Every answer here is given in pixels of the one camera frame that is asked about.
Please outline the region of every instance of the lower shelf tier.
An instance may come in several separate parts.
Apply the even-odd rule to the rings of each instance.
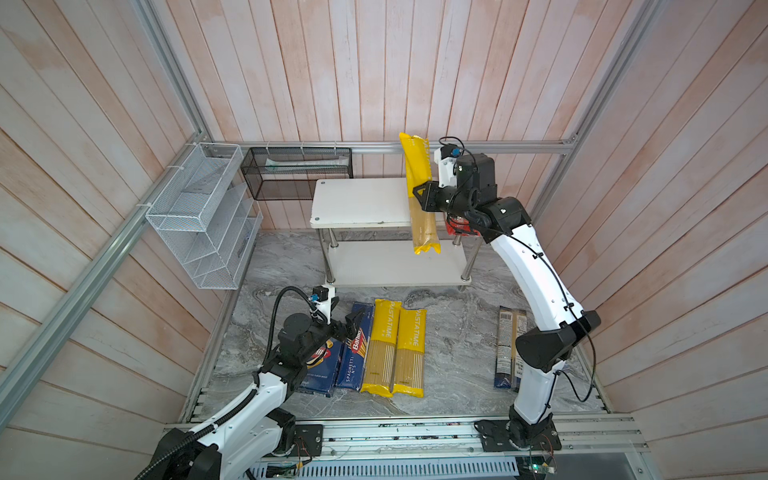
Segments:
[[[253,242],[261,226],[263,216],[259,212],[258,217],[248,217],[241,228],[238,228],[233,250],[229,255],[227,264],[219,269],[212,270],[204,275],[192,279],[197,288],[212,290],[236,290],[240,285],[240,279],[245,274],[245,265],[253,249]]]
[[[411,240],[339,242],[329,248],[328,260],[336,277],[334,286],[450,286],[466,285],[464,248],[451,240],[416,255]]]

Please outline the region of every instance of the black wire mesh basket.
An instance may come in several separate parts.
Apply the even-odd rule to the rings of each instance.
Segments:
[[[354,178],[349,148],[252,147],[240,169],[256,200],[312,200],[318,180]]]

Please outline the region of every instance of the yellow pasta package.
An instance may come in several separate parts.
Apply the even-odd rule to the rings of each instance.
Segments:
[[[400,144],[406,153],[406,182],[413,251],[419,255],[434,248],[435,252],[440,253],[435,214],[422,210],[422,206],[413,195],[413,187],[432,179],[432,171],[429,168],[429,141],[415,135],[400,134]]]
[[[424,396],[424,337],[426,310],[400,310],[395,354],[394,393]]]
[[[392,396],[392,371],[395,364],[395,344],[402,302],[376,299],[373,328],[368,344],[366,372],[360,392],[385,397]]]

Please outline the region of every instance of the barilla spaghetti box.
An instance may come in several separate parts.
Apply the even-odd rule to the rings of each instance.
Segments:
[[[498,308],[498,338],[496,340],[496,375],[493,386],[497,389],[520,388],[523,361],[515,348],[515,340],[528,331],[525,310]]]
[[[371,338],[371,328],[373,327],[373,305],[355,302],[352,305],[352,311],[358,310],[365,310],[365,312],[362,315],[357,336],[342,348],[336,386],[359,391],[362,386],[362,372],[366,366],[368,341]]]
[[[298,390],[304,393],[322,393],[331,396],[333,383],[339,372],[342,343],[337,339],[329,339],[326,345],[320,347],[307,363],[306,378]]]

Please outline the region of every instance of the ventilation grille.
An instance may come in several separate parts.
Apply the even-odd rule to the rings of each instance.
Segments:
[[[267,463],[252,469],[267,478]],[[484,478],[519,475],[515,457],[412,458],[401,460],[315,461],[300,469],[297,478]]]

